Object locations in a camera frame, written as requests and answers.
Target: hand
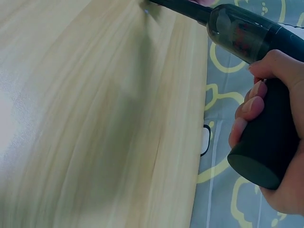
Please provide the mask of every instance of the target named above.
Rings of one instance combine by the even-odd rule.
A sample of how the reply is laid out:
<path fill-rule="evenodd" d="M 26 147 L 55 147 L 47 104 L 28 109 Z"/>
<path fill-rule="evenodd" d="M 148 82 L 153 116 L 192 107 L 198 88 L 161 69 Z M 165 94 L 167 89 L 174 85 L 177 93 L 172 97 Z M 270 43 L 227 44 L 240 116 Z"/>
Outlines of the hand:
<path fill-rule="evenodd" d="M 275 210 L 304 216 L 304 63 L 273 50 L 264 59 L 249 66 L 249 71 L 254 76 L 255 85 L 236 110 L 236 120 L 229 136 L 230 147 L 238 143 L 247 122 L 258 117 L 264 109 L 263 98 L 267 87 L 263 79 L 279 78 L 289 89 L 290 106 L 300 144 L 279 188 L 261 188 L 261 192 Z"/>
<path fill-rule="evenodd" d="M 189 0 L 202 6 L 211 6 L 215 0 Z"/>

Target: yellow cartoon pattern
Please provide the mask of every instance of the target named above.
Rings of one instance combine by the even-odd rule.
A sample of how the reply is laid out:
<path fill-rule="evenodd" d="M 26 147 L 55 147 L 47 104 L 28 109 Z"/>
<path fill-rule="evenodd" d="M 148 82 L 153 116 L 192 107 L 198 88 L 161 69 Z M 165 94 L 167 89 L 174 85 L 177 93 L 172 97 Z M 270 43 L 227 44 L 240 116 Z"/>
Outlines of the yellow cartoon pattern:
<path fill-rule="evenodd" d="M 235 5 L 239 6 L 240 4 L 242 4 L 241 7 L 244 7 L 245 4 L 250 4 L 250 1 L 254 1 L 254 0 L 233 0 L 233 1 L 234 1 Z M 281 7 L 280 14 L 278 16 L 277 21 L 280 22 L 280 23 L 284 23 L 285 16 L 286 16 L 286 2 L 285 2 L 285 0 L 276 0 L 276 1 L 278 3 L 279 2 L 281 3 L 281 4 L 277 4 L 277 3 L 275 4 L 276 7 Z M 271 11 L 270 6 L 268 6 L 266 2 L 261 1 L 261 12 L 260 12 L 260 14 L 262 16 L 267 16 L 267 14 Z M 214 3 L 214 6 L 218 5 L 218 4 L 221 4 L 221 3 L 224 3 L 224 2 L 222 0 L 216 0 L 215 3 Z M 297 26 L 299 26 L 299 27 L 304 26 L 304 23 L 303 23 L 304 22 L 304 12 L 301 13 L 298 17 L 299 17 L 299 19 L 298 19 Z M 217 68 L 217 70 L 219 70 L 220 72 L 223 72 L 225 74 L 235 73 L 235 72 L 238 72 L 239 70 L 241 70 L 246 65 L 245 62 L 240 60 L 240 63 L 237 64 L 236 66 L 230 66 L 230 67 L 223 66 L 222 64 L 220 64 L 220 62 L 217 58 L 216 48 L 217 48 L 217 45 L 212 42 L 211 45 L 210 45 L 210 49 L 209 49 L 209 55 L 210 55 L 211 62 Z M 230 99 L 230 100 L 233 100 L 234 102 L 236 102 L 239 105 L 242 104 L 243 101 L 244 101 L 243 95 L 241 95 L 240 93 L 237 93 L 237 92 L 228 92 L 228 93 L 221 94 L 219 92 L 217 84 L 207 85 L 206 90 L 207 90 L 207 92 L 208 91 L 212 92 L 212 99 L 205 106 L 206 111 L 211 109 L 214 106 L 214 104 L 218 100 L 221 100 L 221 99 L 225 99 L 225 100 Z M 209 127 L 211 128 L 211 131 L 212 131 L 212 128 L 215 125 L 214 121 L 210 121 L 209 123 L 206 123 L 206 124 L 209 125 Z M 210 135 L 210 140 L 213 140 L 213 133 L 212 132 L 211 132 L 211 135 Z M 205 182 L 215 178 L 216 176 L 218 176 L 222 172 L 224 172 L 227 168 L 229 168 L 229 163 L 227 161 L 227 157 L 225 157 L 222 161 L 215 164 L 213 167 L 201 172 L 198 175 L 198 182 L 197 183 L 198 184 L 205 183 Z M 244 213 L 238 209 L 237 202 L 238 202 L 238 197 L 239 197 L 239 191 L 244 186 L 252 186 L 252 193 L 254 195 L 258 196 L 259 198 L 262 197 L 258 186 L 254 185 L 252 183 L 249 183 L 243 177 L 239 177 L 239 178 L 237 178 L 237 180 L 234 184 L 232 194 L 229 196 L 229 197 L 231 197 L 230 212 L 231 212 L 232 217 L 235 219 L 235 221 L 238 222 L 239 227 L 241 227 L 241 228 L 253 228 L 254 227 L 253 221 L 247 220 Z M 282 213 L 278 212 L 277 217 L 274 218 L 269 223 L 268 227 L 272 227 L 272 228 L 278 227 L 280 222 L 282 222 L 286 217 L 287 217 L 286 214 L 282 214 Z"/>

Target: vacuum nozzle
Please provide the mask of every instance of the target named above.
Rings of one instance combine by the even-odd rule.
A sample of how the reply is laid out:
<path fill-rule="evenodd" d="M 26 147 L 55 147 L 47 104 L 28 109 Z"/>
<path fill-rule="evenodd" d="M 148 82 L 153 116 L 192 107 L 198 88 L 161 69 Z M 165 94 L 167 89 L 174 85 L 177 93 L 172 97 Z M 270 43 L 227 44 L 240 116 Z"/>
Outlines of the vacuum nozzle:
<path fill-rule="evenodd" d="M 164 6 L 186 17 L 196 20 L 199 24 L 206 26 L 209 21 L 210 7 L 201 6 L 189 0 L 149 0 L 155 4 Z"/>

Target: light wood grain surface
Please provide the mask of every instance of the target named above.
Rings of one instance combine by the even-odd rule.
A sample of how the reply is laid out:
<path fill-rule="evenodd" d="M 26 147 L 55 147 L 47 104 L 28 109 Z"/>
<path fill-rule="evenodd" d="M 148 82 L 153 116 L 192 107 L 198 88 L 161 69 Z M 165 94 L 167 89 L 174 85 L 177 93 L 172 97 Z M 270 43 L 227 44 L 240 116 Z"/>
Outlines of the light wood grain surface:
<path fill-rule="evenodd" d="M 0 2 L 0 227 L 187 228 L 207 33 L 137 0 Z"/>

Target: cartoon print fabric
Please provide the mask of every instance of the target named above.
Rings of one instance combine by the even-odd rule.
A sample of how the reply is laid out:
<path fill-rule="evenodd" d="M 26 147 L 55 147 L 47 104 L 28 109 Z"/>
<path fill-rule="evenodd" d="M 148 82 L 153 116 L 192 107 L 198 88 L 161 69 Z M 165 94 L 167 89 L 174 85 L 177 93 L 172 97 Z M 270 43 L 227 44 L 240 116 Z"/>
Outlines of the cartoon print fabric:
<path fill-rule="evenodd" d="M 241 6 L 275 22 L 304 27 L 303 0 L 215 0 L 212 7 L 222 3 Z M 304 38 L 304 29 L 285 27 Z M 204 143 L 191 228 L 304 227 L 304 218 L 274 211 L 259 188 L 240 177 L 227 162 L 234 112 L 252 86 L 246 63 L 209 40 Z"/>

